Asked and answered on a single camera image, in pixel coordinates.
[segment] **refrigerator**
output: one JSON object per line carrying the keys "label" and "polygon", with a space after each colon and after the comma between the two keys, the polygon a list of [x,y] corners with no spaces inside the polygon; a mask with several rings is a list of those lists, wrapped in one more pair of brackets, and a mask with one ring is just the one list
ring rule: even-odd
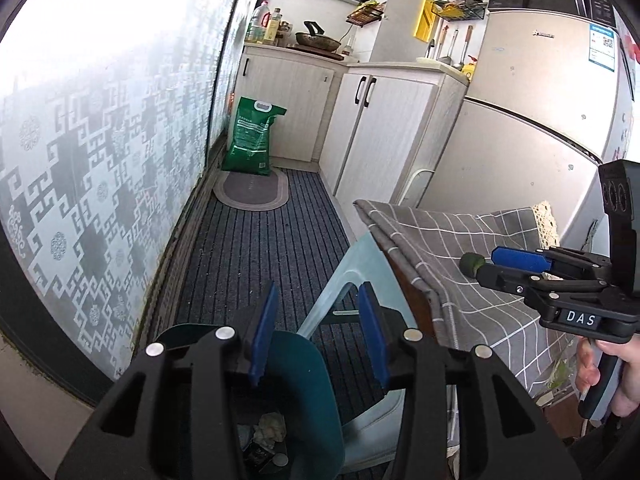
{"label": "refrigerator", "polygon": [[546,200],[561,244],[588,249],[604,216],[598,165],[628,146],[631,80],[615,28],[546,10],[492,12],[418,207],[483,213]]}

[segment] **spice rack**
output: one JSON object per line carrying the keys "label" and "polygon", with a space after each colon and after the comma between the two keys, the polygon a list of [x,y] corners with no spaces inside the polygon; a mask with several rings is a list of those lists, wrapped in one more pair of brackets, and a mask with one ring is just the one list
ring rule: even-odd
{"label": "spice rack", "polygon": [[347,16],[347,23],[364,27],[368,23],[378,22],[384,16],[385,4],[366,5],[354,10]]}
{"label": "spice rack", "polygon": [[437,0],[431,10],[447,22],[484,20],[486,3],[476,0]]}

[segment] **finger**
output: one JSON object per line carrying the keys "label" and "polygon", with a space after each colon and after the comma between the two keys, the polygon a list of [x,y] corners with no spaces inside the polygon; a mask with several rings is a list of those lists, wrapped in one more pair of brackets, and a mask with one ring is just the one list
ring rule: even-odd
{"label": "finger", "polygon": [[582,393],[589,387],[595,386],[600,380],[600,371],[592,366],[590,368],[579,368],[575,378],[575,385]]}
{"label": "finger", "polygon": [[596,341],[596,345],[605,354],[615,355],[623,361],[640,366],[640,336],[635,335],[628,343],[618,345],[608,341]]}
{"label": "finger", "polygon": [[583,378],[577,376],[575,378],[575,387],[578,388],[578,391],[582,394],[586,393],[591,385],[587,383]]}
{"label": "finger", "polygon": [[620,386],[611,403],[616,415],[626,416],[640,404],[640,336],[633,336],[631,341],[623,345],[598,341],[598,346],[603,352],[626,361]]}
{"label": "finger", "polygon": [[629,399],[626,396],[624,389],[618,388],[611,399],[610,406],[614,415],[629,416],[638,406],[640,406],[640,402],[638,400]]}
{"label": "finger", "polygon": [[582,338],[578,343],[576,355],[585,367],[593,366],[593,348],[587,338]]}

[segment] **cutting board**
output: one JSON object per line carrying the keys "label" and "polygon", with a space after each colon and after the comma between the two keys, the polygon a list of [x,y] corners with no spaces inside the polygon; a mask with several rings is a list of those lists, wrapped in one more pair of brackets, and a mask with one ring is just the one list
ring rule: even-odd
{"label": "cutting board", "polygon": [[300,52],[308,52],[309,54],[316,54],[316,56],[328,57],[329,59],[335,59],[336,61],[342,61],[344,59],[340,54],[336,54],[335,52],[327,52],[326,50],[322,50],[321,48],[316,48],[313,46],[306,45],[294,45],[288,46],[291,50],[299,50]]}

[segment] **dark blue carpet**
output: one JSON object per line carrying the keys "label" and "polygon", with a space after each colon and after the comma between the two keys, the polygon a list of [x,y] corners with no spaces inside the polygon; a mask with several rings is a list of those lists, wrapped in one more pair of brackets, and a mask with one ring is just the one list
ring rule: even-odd
{"label": "dark blue carpet", "polygon": [[[349,247],[320,177],[283,170],[289,201],[274,211],[230,208],[212,195],[191,256],[176,323],[225,324],[274,280],[282,299],[276,329],[295,332]],[[339,309],[354,308],[349,294]],[[312,341],[329,370],[344,422],[383,397],[357,324],[321,326]],[[344,475],[379,480],[385,465]]]}

